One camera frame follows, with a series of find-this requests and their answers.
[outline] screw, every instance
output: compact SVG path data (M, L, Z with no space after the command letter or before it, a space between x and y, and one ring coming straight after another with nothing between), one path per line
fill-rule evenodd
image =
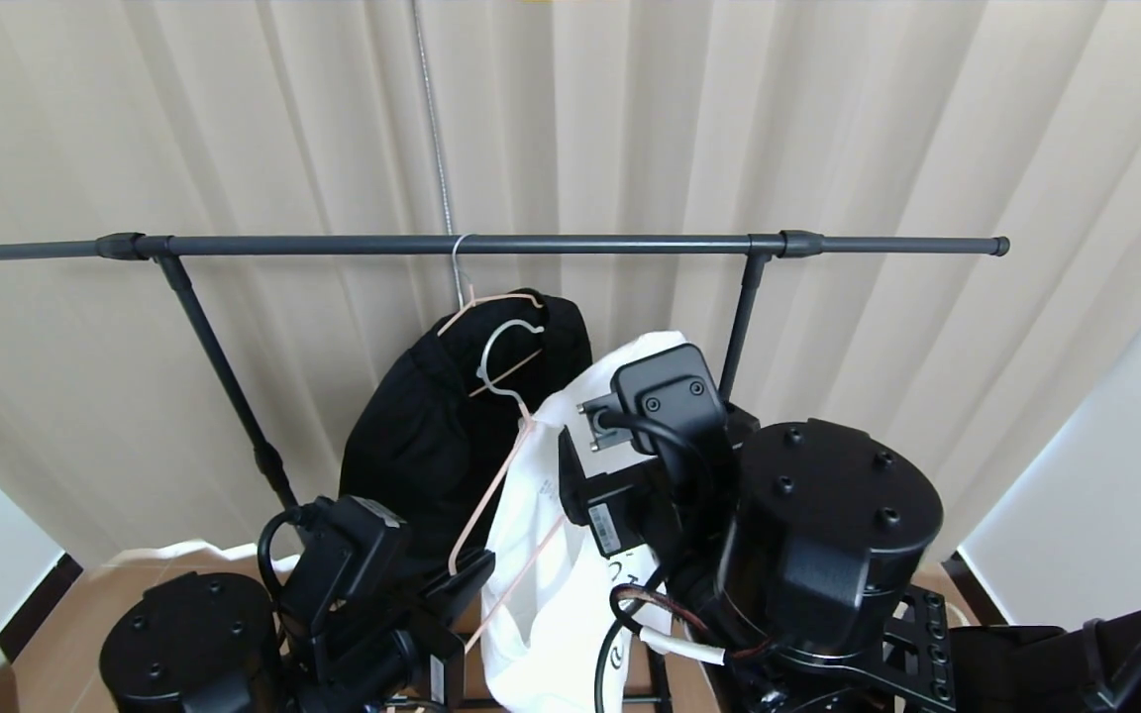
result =
M880 507L879 522L883 527L895 528L900 524L900 513L897 512L895 507Z

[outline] wooden floor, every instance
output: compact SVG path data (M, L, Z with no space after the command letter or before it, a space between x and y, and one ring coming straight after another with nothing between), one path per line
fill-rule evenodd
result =
M87 569L68 590L60 603L49 615L38 633L19 653L14 669L17 673L19 710L24 713L82 712L112 713L113 700L100 682L99 649L104 635L137 603L144 590L189 572L230 572L259 578L253 558L232 556L218 551L197 550L173 557L154 552L124 553L104 567ZM952 582L938 565L928 565L914 582L920 586L941 592L973 623L973 616ZM478 623L477 607L459 623L461 631L472 631ZM964 622L950 610L949 623L961 626ZM482 675L478 649L472 650L466 664L467 696L487 698L487 687ZM679 656L666 658L675 713L705 713L715 710L711 691L697 664ZM649 670L642 646L634 643L630 661L629 694L648 694ZM652 710L649 705L634 705L625 710Z

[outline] white garment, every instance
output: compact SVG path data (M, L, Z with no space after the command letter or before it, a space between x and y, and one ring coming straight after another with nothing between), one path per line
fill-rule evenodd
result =
M536 423L508 471L487 537L487 548L495 553L495 574L482 591L484 616L563 515L558 496L558 435L563 426L570 426L589 477L648 457L626 443L590 452L589 423L575 407L610 392L610 379L620 366L685 342L678 331L644 334L602 357L535 412ZM588 528L569 521L559 525L482 635L485 676L495 700L517 713L592 712L597 651L606 629L614 623L610 590L616 583L646 582L656 565L648 546L604 559ZM637 619L662 632L671 629L671 615L656 606L644 606ZM630 643L631 633L624 629L606 666L602 690L607 712L622 708Z

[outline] curtain fold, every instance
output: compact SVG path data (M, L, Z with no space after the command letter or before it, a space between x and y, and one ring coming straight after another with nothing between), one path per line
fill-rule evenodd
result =
M735 402L914 461L954 550L1141 325L1141 3L418 6L461 232L1009 235L769 264ZM0 243L444 229L411 5L0 3ZM725 359L742 260L467 257ZM447 260L195 258L299 499ZM275 509L148 264L0 264L0 487L86 565Z

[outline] black baseboard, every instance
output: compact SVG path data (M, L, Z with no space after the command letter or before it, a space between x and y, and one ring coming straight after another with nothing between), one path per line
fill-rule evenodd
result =
M965 562L963 556L955 552L954 557L946 559L941 566L945 567L945 574L950 580L954 580L954 586L957 588L958 594L963 595L963 599L968 601L971 613L974 614L974 618L979 619L982 626L996 626L996 624L1004 626L1006 623L1005 615L1002 615L1002 610L997 609L997 605L993 603L993 598L988 595L980 580L974 578L974 574L971 573L971 566Z
M78 577L82 574L82 566L65 553L50 568L47 576L41 578L33 594L24 600L17 613L11 615L10 622L0 632L0 649L3 650L8 661L17 659L24 646L38 633L41 623L46 622L51 610L64 599L64 592L73 586Z

